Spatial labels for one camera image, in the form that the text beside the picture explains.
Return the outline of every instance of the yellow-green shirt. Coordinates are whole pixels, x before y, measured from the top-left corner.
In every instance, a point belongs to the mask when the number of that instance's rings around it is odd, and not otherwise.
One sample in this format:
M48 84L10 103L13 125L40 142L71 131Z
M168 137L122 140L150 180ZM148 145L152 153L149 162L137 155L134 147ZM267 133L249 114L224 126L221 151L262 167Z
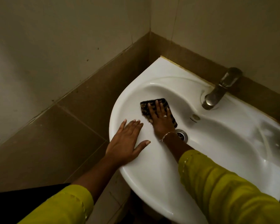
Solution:
M182 155L179 174L210 224L280 224L280 203L275 198L196 150ZM82 224L92 210L90 192L70 185L19 223Z

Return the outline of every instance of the sink drain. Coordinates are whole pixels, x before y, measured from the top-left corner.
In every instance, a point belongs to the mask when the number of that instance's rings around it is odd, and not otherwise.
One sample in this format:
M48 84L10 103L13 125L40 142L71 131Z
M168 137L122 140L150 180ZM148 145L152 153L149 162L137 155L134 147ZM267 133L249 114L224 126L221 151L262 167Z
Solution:
M184 132L184 131L181 130L181 129L176 129L175 132L176 132L176 134L178 135L178 137L179 137L180 139L182 139L185 143L188 142L188 135L187 135L186 132Z

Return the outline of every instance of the brown wall tile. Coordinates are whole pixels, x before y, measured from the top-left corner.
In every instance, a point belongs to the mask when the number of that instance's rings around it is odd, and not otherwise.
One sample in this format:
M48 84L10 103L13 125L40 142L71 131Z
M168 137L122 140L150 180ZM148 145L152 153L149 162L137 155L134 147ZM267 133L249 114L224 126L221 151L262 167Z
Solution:
M160 55L213 84L217 84L227 70L227 67L216 64L151 32L149 38L149 62L153 63ZM280 94L246 77L240 78L229 89L229 92L280 121Z
M58 104L109 139L109 120L121 92L148 66L149 34L98 70Z
M104 142L53 106L0 146L0 192L63 183Z
M106 153L108 142L102 144L65 182L73 182L82 174L89 171Z

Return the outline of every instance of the faucet handle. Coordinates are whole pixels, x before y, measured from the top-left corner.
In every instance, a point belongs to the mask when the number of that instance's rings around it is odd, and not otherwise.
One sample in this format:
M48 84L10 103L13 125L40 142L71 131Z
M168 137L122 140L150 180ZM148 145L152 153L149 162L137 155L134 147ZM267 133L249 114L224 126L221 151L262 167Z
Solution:
M240 69L236 67L230 67L227 69L227 72L220 80L220 85L225 88L231 87L242 75L243 72Z

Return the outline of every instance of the chrome faucet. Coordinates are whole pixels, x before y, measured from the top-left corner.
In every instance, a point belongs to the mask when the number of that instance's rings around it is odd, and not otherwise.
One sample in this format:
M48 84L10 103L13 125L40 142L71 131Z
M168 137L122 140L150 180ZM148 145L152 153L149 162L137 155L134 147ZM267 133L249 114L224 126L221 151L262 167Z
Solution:
M231 87L242 75L243 72L240 69L236 67L228 68L219 84L215 86L212 92L205 96L202 107L206 110L211 110L215 107L227 92L227 88Z

